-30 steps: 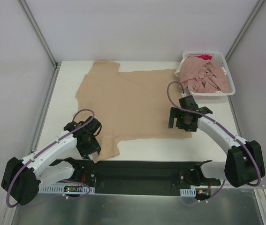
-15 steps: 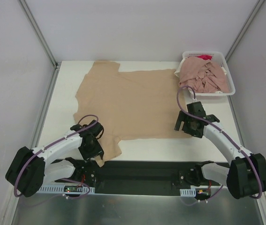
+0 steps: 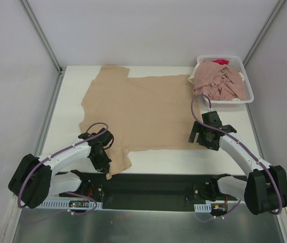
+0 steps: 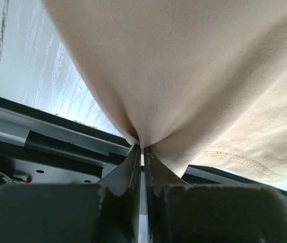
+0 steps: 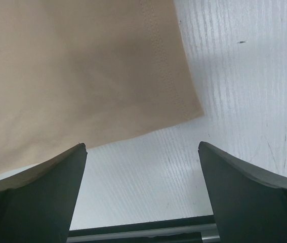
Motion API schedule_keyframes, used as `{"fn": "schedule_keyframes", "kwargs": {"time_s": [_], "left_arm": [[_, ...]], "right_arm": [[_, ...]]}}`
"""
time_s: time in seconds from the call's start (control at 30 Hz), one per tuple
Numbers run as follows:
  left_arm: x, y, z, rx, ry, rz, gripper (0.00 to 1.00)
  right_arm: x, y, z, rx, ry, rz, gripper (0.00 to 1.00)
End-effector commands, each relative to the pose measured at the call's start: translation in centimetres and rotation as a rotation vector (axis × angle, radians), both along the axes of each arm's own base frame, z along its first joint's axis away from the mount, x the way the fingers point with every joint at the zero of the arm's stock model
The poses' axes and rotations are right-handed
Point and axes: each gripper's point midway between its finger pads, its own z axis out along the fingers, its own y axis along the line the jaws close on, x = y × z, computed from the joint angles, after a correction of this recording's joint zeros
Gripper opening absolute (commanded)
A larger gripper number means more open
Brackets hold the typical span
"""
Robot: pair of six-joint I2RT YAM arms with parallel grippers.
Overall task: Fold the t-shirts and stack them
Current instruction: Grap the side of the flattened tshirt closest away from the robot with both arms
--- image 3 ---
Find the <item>beige t shirt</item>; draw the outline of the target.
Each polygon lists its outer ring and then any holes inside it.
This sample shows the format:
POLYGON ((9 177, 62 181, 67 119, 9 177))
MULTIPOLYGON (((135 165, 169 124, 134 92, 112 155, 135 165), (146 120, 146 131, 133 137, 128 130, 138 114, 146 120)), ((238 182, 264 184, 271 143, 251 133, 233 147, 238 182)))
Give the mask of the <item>beige t shirt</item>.
POLYGON ((130 78, 128 74, 125 67, 103 66, 81 103, 80 130, 105 123, 114 136, 107 150, 111 159, 107 179, 131 167, 130 152, 200 149, 188 141, 195 119, 200 118, 188 75, 130 78))

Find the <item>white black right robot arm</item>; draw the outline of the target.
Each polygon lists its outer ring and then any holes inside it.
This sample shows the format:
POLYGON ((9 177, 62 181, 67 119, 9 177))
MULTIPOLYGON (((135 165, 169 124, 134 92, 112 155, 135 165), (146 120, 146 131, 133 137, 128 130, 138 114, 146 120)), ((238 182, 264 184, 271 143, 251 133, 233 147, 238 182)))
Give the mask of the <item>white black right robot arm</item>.
POLYGON ((282 166, 273 166, 256 156, 241 140, 236 129, 223 125, 215 111, 202 114, 194 121, 188 141, 207 149, 226 152, 242 169, 247 180, 230 174, 213 176, 199 190, 199 195, 210 201, 230 195, 245 202, 254 214, 279 215, 287 207, 287 175, 282 166))

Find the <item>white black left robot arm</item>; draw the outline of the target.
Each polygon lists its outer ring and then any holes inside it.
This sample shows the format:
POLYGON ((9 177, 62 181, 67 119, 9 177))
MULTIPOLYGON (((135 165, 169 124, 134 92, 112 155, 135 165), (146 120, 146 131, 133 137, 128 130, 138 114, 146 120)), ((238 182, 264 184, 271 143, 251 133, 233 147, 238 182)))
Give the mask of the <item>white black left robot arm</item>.
POLYGON ((8 189, 17 197, 19 208, 34 209, 47 197, 60 194, 88 197, 90 183, 78 170, 62 171, 76 161, 88 158, 97 172, 108 174, 108 150, 114 142, 106 128, 97 133, 82 133, 68 146, 47 155, 25 155, 13 174, 8 189))

